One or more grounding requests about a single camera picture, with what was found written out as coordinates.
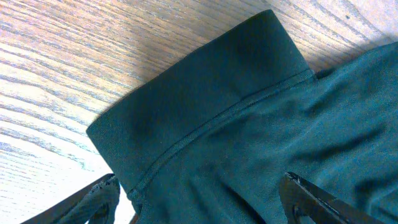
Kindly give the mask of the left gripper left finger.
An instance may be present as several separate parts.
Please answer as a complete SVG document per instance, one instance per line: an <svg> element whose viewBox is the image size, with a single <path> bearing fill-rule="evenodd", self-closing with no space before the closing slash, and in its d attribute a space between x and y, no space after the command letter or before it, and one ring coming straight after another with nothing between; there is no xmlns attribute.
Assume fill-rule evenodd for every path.
<svg viewBox="0 0 398 224"><path fill-rule="evenodd" d="M114 174L106 174L22 224L113 224L121 188Z"/></svg>

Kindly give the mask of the black t-shirt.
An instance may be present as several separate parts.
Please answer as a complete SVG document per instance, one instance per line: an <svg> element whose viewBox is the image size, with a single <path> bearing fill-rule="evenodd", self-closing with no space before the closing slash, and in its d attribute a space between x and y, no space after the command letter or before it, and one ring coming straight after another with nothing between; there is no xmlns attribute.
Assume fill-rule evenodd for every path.
<svg viewBox="0 0 398 224"><path fill-rule="evenodd" d="M397 44L314 72L263 11L103 113L87 135L140 223L285 223L294 172L397 222Z"/></svg>

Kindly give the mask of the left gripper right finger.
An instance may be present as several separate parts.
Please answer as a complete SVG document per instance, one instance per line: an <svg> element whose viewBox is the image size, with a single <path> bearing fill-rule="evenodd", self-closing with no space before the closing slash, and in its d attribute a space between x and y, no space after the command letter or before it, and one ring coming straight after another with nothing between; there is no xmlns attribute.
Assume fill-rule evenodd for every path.
<svg viewBox="0 0 398 224"><path fill-rule="evenodd" d="M279 197L288 224L383 224L293 172L280 180Z"/></svg>

